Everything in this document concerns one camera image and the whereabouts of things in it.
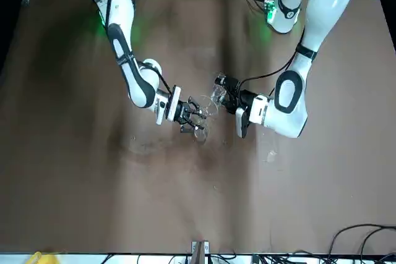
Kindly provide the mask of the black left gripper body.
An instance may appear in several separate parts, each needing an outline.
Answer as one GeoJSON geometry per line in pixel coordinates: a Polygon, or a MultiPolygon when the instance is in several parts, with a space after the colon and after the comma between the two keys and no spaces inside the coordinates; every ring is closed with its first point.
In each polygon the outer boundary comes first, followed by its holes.
{"type": "Polygon", "coordinates": [[[256,94],[250,92],[246,89],[237,91],[237,89],[232,89],[227,91],[228,99],[226,101],[226,110],[230,114],[235,114],[238,108],[250,113],[253,99],[256,94]]]}

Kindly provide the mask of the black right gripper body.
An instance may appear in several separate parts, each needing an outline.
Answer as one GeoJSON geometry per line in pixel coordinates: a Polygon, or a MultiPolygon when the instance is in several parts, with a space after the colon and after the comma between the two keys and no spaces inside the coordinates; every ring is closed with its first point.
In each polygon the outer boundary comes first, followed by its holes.
{"type": "Polygon", "coordinates": [[[181,126],[185,124],[193,126],[194,123],[191,121],[191,112],[192,109],[189,103],[179,100],[174,115],[174,121],[179,123],[181,126]]]}

